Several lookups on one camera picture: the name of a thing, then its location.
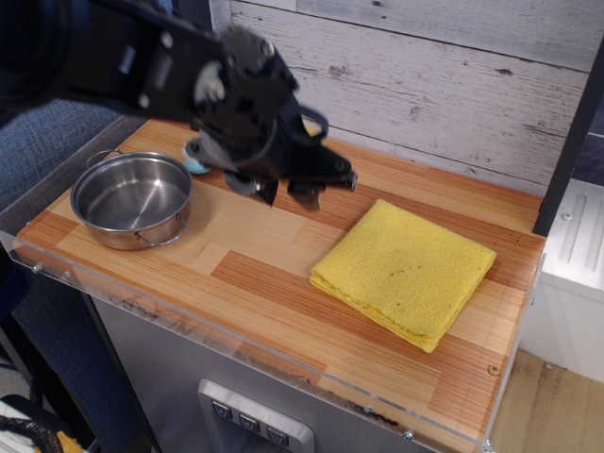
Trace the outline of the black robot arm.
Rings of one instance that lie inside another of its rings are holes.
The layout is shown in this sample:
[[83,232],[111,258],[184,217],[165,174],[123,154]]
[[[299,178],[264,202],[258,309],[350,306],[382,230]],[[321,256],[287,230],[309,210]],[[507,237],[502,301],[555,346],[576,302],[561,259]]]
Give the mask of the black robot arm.
[[351,163],[325,147],[327,119],[297,101],[273,44],[210,32],[144,1],[5,1],[1,106],[53,99],[187,123],[186,153],[228,186],[272,203],[280,182],[307,210],[329,186],[353,189]]

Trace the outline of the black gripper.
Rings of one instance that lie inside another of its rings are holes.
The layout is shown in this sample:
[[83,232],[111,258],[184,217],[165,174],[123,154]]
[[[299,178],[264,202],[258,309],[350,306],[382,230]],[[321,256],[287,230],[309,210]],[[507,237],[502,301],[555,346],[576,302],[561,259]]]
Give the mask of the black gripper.
[[354,190],[358,176],[351,163],[323,140],[310,139],[304,124],[321,126],[327,136],[328,121],[322,114],[295,102],[283,106],[265,146],[224,171],[227,185],[273,206],[279,182],[287,180],[289,196],[305,210],[320,209],[319,197],[328,185]]

